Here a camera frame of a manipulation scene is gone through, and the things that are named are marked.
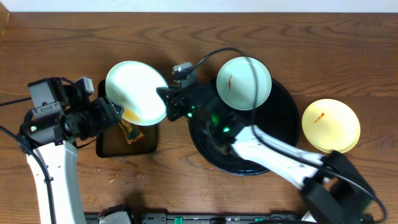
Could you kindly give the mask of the orange green sponge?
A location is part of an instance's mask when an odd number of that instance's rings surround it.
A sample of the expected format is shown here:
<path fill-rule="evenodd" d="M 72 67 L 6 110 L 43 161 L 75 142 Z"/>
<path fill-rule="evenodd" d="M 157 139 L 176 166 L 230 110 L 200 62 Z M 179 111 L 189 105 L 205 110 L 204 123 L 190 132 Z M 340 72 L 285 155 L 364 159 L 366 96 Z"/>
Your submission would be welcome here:
<path fill-rule="evenodd" d="M 138 115 L 134 114 L 131 110 L 125 108 L 119 126 L 121 127 L 124 137 L 126 138 L 128 144 L 132 144 L 144 138 L 144 134 L 139 129 L 139 127 L 128 121 L 128 119 L 130 118 L 139 119 Z"/>

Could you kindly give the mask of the yellow plate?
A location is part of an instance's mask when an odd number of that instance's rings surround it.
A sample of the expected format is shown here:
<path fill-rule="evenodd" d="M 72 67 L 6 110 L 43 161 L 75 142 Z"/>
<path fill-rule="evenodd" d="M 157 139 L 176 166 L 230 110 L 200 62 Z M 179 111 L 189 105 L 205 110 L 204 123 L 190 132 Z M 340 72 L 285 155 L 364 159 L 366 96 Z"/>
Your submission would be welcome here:
<path fill-rule="evenodd" d="M 311 103 L 303 112 L 302 129 L 309 143 L 327 153 L 348 152 L 358 143 L 361 134 L 356 113 L 334 99 Z"/>

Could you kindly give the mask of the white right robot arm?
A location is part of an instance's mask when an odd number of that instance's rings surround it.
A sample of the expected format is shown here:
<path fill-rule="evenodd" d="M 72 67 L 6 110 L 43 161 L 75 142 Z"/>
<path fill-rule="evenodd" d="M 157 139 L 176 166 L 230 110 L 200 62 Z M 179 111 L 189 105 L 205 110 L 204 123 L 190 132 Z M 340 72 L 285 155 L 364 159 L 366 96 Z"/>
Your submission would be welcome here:
<path fill-rule="evenodd" d="M 323 156 L 270 135 L 285 121 L 280 110 L 260 111 L 271 85 L 189 84 L 156 91 L 170 121 L 188 119 L 192 141 L 209 163 L 237 175 L 278 174 L 299 189 L 318 223 L 359 223 L 377 200 L 342 153 Z"/>

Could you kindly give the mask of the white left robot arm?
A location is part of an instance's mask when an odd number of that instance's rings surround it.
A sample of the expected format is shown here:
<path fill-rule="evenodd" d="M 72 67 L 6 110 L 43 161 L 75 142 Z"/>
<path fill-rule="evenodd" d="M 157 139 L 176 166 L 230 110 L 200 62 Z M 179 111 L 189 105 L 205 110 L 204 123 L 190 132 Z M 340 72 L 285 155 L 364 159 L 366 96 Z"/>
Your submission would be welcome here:
<path fill-rule="evenodd" d="M 51 113 L 55 104 L 33 110 L 19 136 L 27 143 L 41 223 L 85 223 L 77 177 L 76 140 L 101 134 L 122 120 L 124 108 L 107 96 Z"/>

